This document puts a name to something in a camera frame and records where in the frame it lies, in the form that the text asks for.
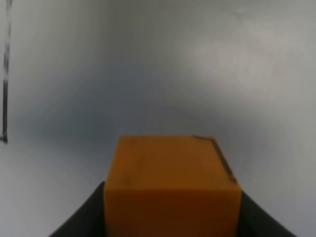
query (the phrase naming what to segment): wooden block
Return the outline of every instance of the wooden block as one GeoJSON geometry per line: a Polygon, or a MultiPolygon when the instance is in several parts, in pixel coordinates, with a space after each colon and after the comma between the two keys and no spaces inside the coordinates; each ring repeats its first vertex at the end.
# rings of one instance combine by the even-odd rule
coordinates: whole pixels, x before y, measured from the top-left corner
{"type": "Polygon", "coordinates": [[[213,137],[123,136],[104,199],[111,237],[233,237],[241,189],[213,137]]]}

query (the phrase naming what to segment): gray surface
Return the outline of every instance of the gray surface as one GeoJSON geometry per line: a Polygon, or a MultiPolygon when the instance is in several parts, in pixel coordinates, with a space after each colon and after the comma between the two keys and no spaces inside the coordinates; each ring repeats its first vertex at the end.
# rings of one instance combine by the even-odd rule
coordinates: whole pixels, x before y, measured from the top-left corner
{"type": "Polygon", "coordinates": [[[211,134],[255,201],[316,236],[315,12],[311,0],[15,0],[0,235],[55,230],[106,177],[120,134],[211,134]]]}

